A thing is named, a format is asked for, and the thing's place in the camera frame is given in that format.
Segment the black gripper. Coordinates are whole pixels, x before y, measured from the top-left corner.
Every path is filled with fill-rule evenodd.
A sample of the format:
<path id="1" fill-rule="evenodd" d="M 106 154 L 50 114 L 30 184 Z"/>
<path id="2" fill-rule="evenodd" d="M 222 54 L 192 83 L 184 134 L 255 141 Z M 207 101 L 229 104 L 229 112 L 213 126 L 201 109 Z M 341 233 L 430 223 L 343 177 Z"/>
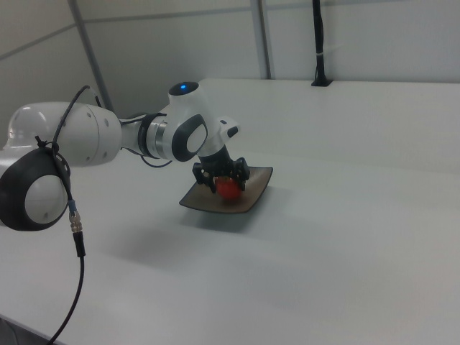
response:
<path id="1" fill-rule="evenodd" d="M 197 184 L 205 185 L 215 194 L 216 177 L 227 176 L 237 183 L 241 191 L 246 190 L 246 182 L 250 178 L 247 161 L 243 157 L 232 160 L 226 145 L 218 152 L 208 156 L 199 156 L 198 159 L 200 162 L 195 162 L 192 168 Z"/>

